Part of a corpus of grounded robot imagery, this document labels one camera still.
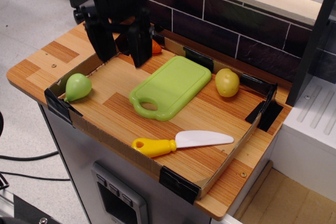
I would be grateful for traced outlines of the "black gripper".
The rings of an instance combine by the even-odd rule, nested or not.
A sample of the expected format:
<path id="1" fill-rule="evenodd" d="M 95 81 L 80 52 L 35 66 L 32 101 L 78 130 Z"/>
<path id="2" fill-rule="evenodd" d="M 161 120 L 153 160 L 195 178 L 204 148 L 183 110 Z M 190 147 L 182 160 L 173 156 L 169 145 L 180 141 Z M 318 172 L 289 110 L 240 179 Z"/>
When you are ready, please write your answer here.
<path id="1" fill-rule="evenodd" d="M 149 11 L 140 0 L 93 0 L 83 9 L 85 30 L 102 62 L 117 54 L 112 33 L 127 31 L 129 52 L 136 68 L 152 57 L 153 28 Z"/>

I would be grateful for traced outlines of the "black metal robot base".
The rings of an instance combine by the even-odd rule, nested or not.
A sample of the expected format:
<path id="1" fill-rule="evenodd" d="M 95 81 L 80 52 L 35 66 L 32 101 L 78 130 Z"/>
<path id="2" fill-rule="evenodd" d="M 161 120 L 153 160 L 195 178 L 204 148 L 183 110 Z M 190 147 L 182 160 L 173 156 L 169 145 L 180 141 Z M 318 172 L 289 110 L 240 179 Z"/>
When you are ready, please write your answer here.
<path id="1" fill-rule="evenodd" d="M 8 191 L 9 182 L 1 174 L 1 223 L 57 224 L 52 216 Z"/>

